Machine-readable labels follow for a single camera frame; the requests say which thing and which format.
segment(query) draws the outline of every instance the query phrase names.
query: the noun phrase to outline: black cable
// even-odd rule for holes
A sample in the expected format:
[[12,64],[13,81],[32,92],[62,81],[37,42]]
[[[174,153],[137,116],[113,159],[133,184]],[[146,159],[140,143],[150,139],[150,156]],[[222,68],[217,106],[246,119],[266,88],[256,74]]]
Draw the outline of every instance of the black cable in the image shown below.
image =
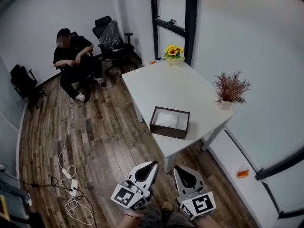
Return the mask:
[[53,186],[53,187],[62,188],[62,189],[69,190],[69,191],[73,191],[73,190],[70,189],[70,188],[65,188],[65,187],[58,186],[58,185],[57,185],[58,179],[57,179],[56,177],[53,177],[53,176],[51,176],[51,184],[49,184],[49,185],[40,185],[40,184],[36,184],[36,183],[31,183],[31,184],[29,184],[29,183],[27,183],[27,182],[25,182],[25,181],[18,180],[17,178],[14,178],[14,177],[12,177],[12,176],[9,176],[9,175],[6,174],[5,172],[2,172],[2,173],[3,173],[4,175],[6,175],[6,176],[8,176],[8,177],[10,177],[10,178],[12,178],[12,179],[14,179],[14,180],[16,180],[16,181],[20,181],[20,182],[22,182],[22,183],[24,183],[24,184],[29,185],[29,186],[31,186],[32,188],[39,188],[39,187],[46,188],[46,187]]
[[[66,189],[66,190],[69,190],[69,191],[73,191],[73,190],[70,189],[70,188],[65,188],[65,187],[60,187],[60,186],[58,186],[58,185],[57,185],[58,179],[57,179],[56,177],[53,177],[53,176],[51,176],[51,184],[49,184],[49,185],[40,185],[40,184],[36,184],[36,183],[31,183],[31,184],[29,184],[29,183],[27,183],[27,182],[25,182],[25,181],[18,180],[17,178],[14,178],[14,177],[12,177],[12,176],[9,176],[9,175],[6,174],[5,172],[1,172],[1,173],[3,173],[4,175],[6,175],[6,176],[8,176],[8,177],[10,177],[10,178],[12,178],[12,179],[14,179],[14,180],[16,180],[16,181],[20,181],[20,182],[22,182],[22,183],[24,183],[24,184],[27,184],[27,185],[31,186],[32,188],[39,188],[39,187],[45,188],[45,187],[50,187],[50,186],[52,186],[52,187],[57,187],[57,188],[62,188],[62,189]],[[94,214],[94,207],[93,207],[93,205],[90,203],[90,201],[88,200],[88,198],[84,195],[84,193],[83,193],[81,190],[79,190],[79,189],[77,189],[77,188],[74,188],[74,190],[77,190],[77,191],[81,192],[81,195],[80,195],[80,196],[77,196],[77,199],[78,199],[78,200],[81,200],[82,198],[85,198],[86,201],[91,205],[91,207],[92,207],[93,219],[94,219],[94,223],[95,223],[95,227],[97,228],[97,224],[96,224],[96,219],[95,219],[95,214]]]
[[79,190],[79,189],[77,189],[77,188],[74,188],[74,190],[77,190],[77,191],[79,191],[79,192],[82,193],[80,196],[77,196],[77,199],[78,199],[78,200],[81,200],[82,198],[85,198],[86,201],[89,203],[89,205],[91,205],[91,207],[92,207],[93,219],[94,219],[94,223],[95,223],[95,227],[97,228],[97,224],[96,224],[96,219],[95,219],[95,214],[94,214],[94,207],[93,207],[93,205],[90,203],[90,201],[87,199],[87,197],[84,195],[84,193],[83,193],[81,190]]

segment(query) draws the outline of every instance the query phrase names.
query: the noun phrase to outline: sunflower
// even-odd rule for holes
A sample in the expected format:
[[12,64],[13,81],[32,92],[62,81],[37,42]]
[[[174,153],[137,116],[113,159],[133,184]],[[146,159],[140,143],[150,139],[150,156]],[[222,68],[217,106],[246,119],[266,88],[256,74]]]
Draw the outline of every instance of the sunflower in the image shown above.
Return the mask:
[[174,46],[174,45],[168,45],[167,48],[166,48],[166,52],[168,52],[172,48],[176,49],[176,46]]
[[178,50],[176,48],[169,48],[168,49],[168,55],[169,56],[175,56],[178,53]]
[[184,49],[181,48],[181,47],[176,47],[176,49],[177,49],[180,53],[183,53],[183,52],[184,52]]

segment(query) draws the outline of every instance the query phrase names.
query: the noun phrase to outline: white tissue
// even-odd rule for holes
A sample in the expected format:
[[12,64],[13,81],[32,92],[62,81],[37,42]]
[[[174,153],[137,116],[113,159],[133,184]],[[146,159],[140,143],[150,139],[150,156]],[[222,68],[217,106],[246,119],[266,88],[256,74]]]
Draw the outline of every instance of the white tissue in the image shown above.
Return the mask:
[[178,116],[171,111],[161,109],[157,115],[156,125],[176,128]]

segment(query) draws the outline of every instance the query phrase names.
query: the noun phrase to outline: table leg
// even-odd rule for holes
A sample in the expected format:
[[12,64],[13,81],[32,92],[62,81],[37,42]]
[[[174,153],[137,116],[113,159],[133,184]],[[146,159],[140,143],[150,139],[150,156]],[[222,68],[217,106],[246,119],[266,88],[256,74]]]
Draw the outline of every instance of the table leg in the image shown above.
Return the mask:
[[135,112],[136,112],[136,115],[137,115],[137,120],[139,123],[142,123],[143,122],[143,118],[142,118],[142,115],[141,115],[141,112],[139,111],[133,97],[131,96],[132,98],[132,101],[133,101],[133,105],[134,105],[134,108],[135,108]]
[[206,151],[208,147],[212,144],[212,142],[215,140],[217,135],[220,133],[220,131],[225,127],[229,119],[225,122],[223,122],[220,126],[218,126],[216,129],[213,130],[211,136],[207,139],[207,141],[204,143],[201,150]]
[[165,157],[164,171],[166,174],[168,174],[173,168],[175,155],[176,154],[172,154],[168,157]]

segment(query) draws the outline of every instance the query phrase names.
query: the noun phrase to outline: man in black clothing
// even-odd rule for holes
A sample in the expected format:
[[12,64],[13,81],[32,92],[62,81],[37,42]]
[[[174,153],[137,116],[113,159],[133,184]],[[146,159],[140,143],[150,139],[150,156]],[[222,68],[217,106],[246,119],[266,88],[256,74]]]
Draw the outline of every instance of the man in black clothing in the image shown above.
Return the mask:
[[64,67],[60,79],[61,87],[67,94],[80,101],[85,101],[85,96],[78,93],[72,83],[79,82],[95,73],[95,80],[102,84],[102,66],[98,59],[90,57],[87,53],[93,49],[90,41],[84,37],[71,37],[71,32],[67,28],[61,29],[57,34],[58,46],[54,52],[54,66]]

